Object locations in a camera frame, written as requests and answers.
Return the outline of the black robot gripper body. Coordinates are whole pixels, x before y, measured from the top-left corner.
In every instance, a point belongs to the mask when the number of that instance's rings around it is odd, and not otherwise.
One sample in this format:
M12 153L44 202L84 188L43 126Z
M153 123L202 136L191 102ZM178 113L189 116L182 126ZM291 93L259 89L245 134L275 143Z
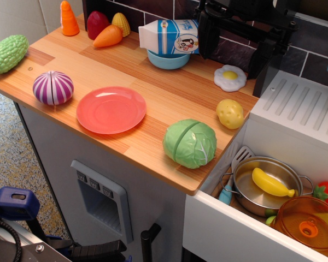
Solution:
M271 38L288 43L299 25L272 1L199 1L196 17L205 11L219 29L258 43Z

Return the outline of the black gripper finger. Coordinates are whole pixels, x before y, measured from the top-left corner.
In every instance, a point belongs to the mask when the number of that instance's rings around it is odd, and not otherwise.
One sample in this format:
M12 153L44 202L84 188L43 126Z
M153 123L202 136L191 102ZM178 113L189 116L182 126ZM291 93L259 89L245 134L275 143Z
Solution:
M278 56L277 42L271 38L266 38L258 43L257 49L251 56L248 65L247 79L257 79L270 63Z
M217 48L220 38L220 29L213 19L202 11L198 19L198 49L202 58L208 59Z

